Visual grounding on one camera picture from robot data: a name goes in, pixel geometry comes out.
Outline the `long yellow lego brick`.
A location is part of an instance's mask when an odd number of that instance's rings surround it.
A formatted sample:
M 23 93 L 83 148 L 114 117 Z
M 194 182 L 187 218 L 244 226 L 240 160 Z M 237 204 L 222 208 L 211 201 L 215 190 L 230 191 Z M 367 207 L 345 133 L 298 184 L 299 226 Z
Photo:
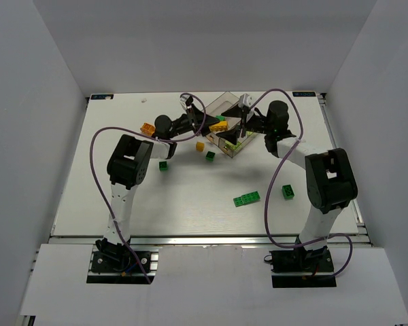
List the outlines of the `long yellow lego brick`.
M 214 133 L 224 132 L 228 130 L 227 121 L 219 121 L 217 124 L 213 124 L 209 127 L 209 130 Z

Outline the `orange lego brick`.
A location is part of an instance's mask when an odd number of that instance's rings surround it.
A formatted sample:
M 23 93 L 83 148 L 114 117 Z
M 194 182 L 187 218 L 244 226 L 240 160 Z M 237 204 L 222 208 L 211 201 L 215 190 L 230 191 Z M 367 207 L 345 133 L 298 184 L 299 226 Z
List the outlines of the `orange lego brick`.
M 140 131 L 141 131 L 142 134 L 145 134 L 145 135 L 151 137 L 155 133 L 156 128 L 152 124 L 144 123 L 141 126 Z

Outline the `green rounded lego brick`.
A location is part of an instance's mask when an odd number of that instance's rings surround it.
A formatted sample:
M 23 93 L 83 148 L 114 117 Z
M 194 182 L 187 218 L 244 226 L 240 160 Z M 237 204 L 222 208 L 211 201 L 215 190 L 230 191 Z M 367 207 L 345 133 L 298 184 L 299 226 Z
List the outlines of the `green rounded lego brick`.
M 158 163 L 159 171 L 166 171 L 168 170 L 168 164 L 166 161 L 161 161 Z

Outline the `long green lego plate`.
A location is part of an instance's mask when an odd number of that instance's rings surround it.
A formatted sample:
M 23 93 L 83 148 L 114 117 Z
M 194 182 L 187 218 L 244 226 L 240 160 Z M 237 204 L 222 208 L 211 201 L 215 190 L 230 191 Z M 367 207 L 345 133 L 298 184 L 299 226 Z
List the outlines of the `long green lego plate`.
M 233 198 L 233 203 L 235 207 L 244 206 L 258 201 L 260 201 L 260 194 L 257 191 L 243 194 L 239 197 Z

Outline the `lime lego brick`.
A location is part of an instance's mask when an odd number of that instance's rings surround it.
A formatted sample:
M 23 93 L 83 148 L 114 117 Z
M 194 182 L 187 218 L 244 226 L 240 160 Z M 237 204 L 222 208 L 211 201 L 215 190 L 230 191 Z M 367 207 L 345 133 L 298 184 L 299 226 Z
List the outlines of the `lime lego brick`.
M 233 145 L 233 146 L 232 146 L 233 151 L 235 151 L 235 150 L 237 150 L 238 148 L 240 148 L 241 145 L 242 145 L 242 144 L 241 144 L 240 142 L 238 142 L 236 145 Z

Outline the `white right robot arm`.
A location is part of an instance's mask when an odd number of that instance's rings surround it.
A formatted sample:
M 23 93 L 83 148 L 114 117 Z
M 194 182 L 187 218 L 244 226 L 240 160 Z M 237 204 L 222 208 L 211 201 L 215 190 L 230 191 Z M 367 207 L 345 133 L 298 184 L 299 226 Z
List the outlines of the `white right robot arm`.
M 316 265 L 327 250 L 327 240 L 338 215 L 358 195 L 346 151 L 324 150 L 302 142 L 289 129 L 288 105 L 283 101 L 271 102 L 266 114 L 237 103 L 222 116 L 240 121 L 234 129 L 219 133 L 219 137 L 234 142 L 246 132 L 263 134 L 269 153 L 305 171 L 311 206 L 305 226 L 296 238 L 293 260 L 302 269 Z

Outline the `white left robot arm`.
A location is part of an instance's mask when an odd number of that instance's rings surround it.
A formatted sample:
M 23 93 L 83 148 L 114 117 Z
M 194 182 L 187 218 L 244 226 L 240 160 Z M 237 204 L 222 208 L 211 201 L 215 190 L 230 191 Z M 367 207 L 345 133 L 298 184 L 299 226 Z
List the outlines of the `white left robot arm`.
M 210 126 L 219 119 L 205 115 L 195 105 L 187 105 L 186 112 L 178 119 L 158 116 L 153 125 L 143 124 L 141 131 L 154 141 L 143 141 L 128 134 L 120 137 L 107 163 L 111 185 L 110 212 L 107 228 L 96 247 L 103 261 L 116 272 L 123 272 L 137 263 L 127 246 L 131 239 L 131 211 L 138 186 L 145 179 L 152 158 L 170 159 L 177 144 L 170 140 L 187 132 L 210 133 Z

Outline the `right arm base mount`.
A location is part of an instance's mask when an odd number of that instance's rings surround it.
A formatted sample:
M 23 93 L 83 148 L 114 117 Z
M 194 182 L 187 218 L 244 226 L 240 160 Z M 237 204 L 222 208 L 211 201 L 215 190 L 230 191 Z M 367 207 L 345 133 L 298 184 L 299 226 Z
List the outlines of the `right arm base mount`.
M 328 248 L 317 257 L 306 258 L 302 249 L 276 250 L 263 261 L 271 267 L 274 289 L 334 288 L 337 286 Z

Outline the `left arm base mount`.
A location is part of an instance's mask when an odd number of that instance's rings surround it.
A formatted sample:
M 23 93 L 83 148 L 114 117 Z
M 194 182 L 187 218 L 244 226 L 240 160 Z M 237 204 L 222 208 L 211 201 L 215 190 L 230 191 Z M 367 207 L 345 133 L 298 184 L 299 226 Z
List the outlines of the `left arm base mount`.
M 89 262 L 86 282 L 105 285 L 149 285 L 156 275 L 158 265 L 157 251 L 136 251 L 147 277 L 141 271 L 136 258 L 128 251 L 120 260 L 94 249 Z

